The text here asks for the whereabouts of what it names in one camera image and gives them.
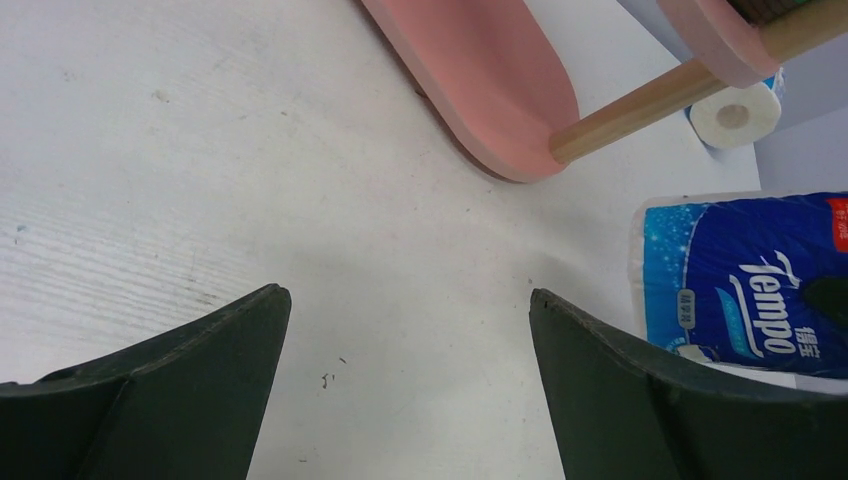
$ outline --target red label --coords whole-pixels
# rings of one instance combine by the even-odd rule
[[[831,198],[833,209],[833,244],[840,253],[848,253],[848,198]]]

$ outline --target dirt speck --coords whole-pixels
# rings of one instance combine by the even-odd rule
[[[164,90],[156,90],[150,96],[162,103],[171,103],[171,96]]]

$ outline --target toilet paper roll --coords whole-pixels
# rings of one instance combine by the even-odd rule
[[[727,88],[689,110],[701,140],[715,148],[750,145],[772,133],[780,121],[785,91],[783,69],[746,89]]]

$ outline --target white table surface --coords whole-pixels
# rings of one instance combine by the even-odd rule
[[[528,5],[584,114],[675,65],[614,0]],[[531,290],[634,331],[637,206],[759,188],[752,148],[714,158],[682,113],[494,180],[355,0],[4,0],[0,65],[0,378],[280,283],[255,479],[562,478]]]

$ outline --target rounded pink board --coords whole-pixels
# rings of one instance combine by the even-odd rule
[[[566,165],[554,132],[577,122],[571,80],[523,0],[363,0],[457,139],[497,175]]]
[[[695,57],[727,85],[748,88],[780,68],[763,46],[759,30],[726,0],[657,3]]]

